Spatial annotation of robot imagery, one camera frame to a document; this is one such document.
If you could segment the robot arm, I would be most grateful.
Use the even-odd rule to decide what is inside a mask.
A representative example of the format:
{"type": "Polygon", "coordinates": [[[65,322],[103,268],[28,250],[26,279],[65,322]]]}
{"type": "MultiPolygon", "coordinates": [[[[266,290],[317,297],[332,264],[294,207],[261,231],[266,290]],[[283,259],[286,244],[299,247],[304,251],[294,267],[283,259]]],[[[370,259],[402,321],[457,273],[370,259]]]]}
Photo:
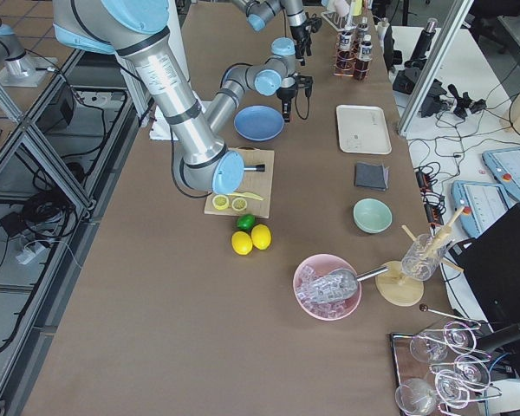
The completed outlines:
{"type": "Polygon", "coordinates": [[[176,183],[196,191],[228,194],[244,176],[244,160],[218,136],[243,95],[274,94],[295,73],[295,44],[276,39],[263,65],[231,70],[214,100],[203,108],[168,40],[167,1],[55,1],[56,39],[71,48],[117,55],[136,68],[172,133],[176,183]]]}
{"type": "Polygon", "coordinates": [[[263,30],[280,12],[287,18],[290,34],[295,42],[295,55],[301,66],[304,56],[311,56],[311,34],[315,24],[299,0],[232,0],[246,16],[248,24],[256,31],[263,30]]]}

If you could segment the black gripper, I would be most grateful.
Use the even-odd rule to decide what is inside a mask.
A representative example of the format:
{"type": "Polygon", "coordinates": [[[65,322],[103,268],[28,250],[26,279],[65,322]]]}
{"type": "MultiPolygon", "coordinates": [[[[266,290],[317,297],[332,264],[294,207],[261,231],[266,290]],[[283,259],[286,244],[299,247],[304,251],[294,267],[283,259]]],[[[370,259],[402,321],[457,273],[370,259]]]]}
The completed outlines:
{"type": "Polygon", "coordinates": [[[297,85],[296,81],[289,81],[282,85],[277,91],[276,96],[281,101],[282,117],[284,122],[290,121],[291,105],[293,99],[296,97],[297,85]]]}
{"type": "Polygon", "coordinates": [[[311,56],[311,22],[304,22],[298,26],[291,26],[290,32],[296,44],[296,59],[303,60],[303,54],[311,56]]]}

